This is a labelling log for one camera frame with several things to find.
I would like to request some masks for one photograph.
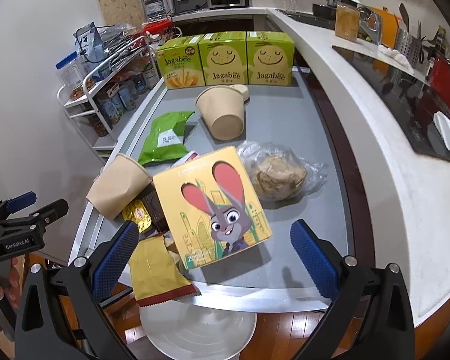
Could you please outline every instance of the kitchen sink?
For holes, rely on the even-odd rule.
[[[288,11],[284,9],[277,10],[300,23],[311,24],[312,26],[327,28],[329,30],[335,29],[335,21],[322,19],[321,17],[313,16],[311,13]]]

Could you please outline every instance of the black induction cooktop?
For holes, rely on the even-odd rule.
[[[438,111],[450,119],[450,108],[430,86],[368,55],[337,46],[332,48],[377,92],[415,152],[450,161],[450,152],[433,123],[433,115]]]

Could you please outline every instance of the faucet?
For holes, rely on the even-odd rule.
[[[382,17],[365,5],[358,8],[358,11],[360,12],[360,28],[372,39],[373,44],[380,45],[382,43]],[[371,17],[374,21],[373,28],[368,25]]]

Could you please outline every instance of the plastic bag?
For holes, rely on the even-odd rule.
[[[78,55],[85,55],[90,71],[107,59],[108,55],[105,53],[104,43],[93,21],[78,29],[73,36],[75,37],[75,51]],[[92,78],[95,81],[101,81],[110,73],[110,65],[105,64]]]
[[[288,146],[246,140],[236,151],[260,200],[296,197],[301,191],[311,194],[324,184],[323,164],[310,164],[297,157]]]
[[[135,26],[128,23],[118,23],[114,26],[99,28],[98,32],[102,38],[102,41],[108,45],[108,43],[114,38],[123,38],[127,35],[134,34],[137,32],[137,29]]]
[[[183,144],[185,123],[195,111],[175,111],[156,117],[151,123],[150,135],[145,139],[138,162],[175,160],[189,150]]]

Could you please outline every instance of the green snack bag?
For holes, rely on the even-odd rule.
[[[195,111],[176,111],[156,117],[151,123],[151,131],[142,147],[138,162],[174,160],[186,155],[189,150],[183,144],[185,123]]]

